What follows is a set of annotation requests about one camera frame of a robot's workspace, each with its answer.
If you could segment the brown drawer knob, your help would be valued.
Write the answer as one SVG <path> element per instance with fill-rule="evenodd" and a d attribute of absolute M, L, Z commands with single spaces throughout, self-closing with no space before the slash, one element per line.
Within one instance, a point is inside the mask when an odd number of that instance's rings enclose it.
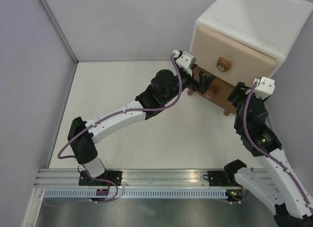
<path fill-rule="evenodd" d="M 207 98 L 209 98 L 209 99 L 213 99 L 213 98 L 216 96 L 216 94 L 215 94 L 215 91 L 214 91 L 214 90 L 209 89 L 209 90 L 205 93 L 205 96 L 206 96 Z"/>

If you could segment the bear head drawer knob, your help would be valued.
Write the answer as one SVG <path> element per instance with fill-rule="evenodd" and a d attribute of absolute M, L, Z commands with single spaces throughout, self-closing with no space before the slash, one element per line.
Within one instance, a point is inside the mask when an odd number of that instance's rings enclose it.
<path fill-rule="evenodd" d="M 230 70 L 232 63 L 223 57 L 220 57 L 216 63 L 216 67 L 221 72 L 227 72 Z"/>

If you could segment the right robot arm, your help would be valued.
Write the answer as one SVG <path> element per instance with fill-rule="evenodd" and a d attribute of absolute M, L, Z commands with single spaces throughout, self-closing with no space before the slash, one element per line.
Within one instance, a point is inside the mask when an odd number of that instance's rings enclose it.
<path fill-rule="evenodd" d="M 238 82 L 227 99 L 236 108 L 236 133 L 275 187 L 260 180 L 239 159 L 224 167 L 223 179 L 226 184 L 238 184 L 253 194 L 270 210 L 279 227 L 311 227 L 313 198 L 291 168 L 278 137 L 266 125 L 265 101 L 273 90 L 274 81 L 265 77 L 255 80 L 251 88 Z"/>

